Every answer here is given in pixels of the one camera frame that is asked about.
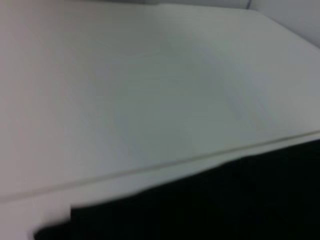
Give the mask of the black shirt with FREE print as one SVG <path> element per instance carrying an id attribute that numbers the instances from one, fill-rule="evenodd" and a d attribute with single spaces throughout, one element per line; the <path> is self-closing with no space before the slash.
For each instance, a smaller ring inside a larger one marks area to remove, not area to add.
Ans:
<path id="1" fill-rule="evenodd" d="M 320 240 L 320 139 L 72 208 L 34 240 Z"/>

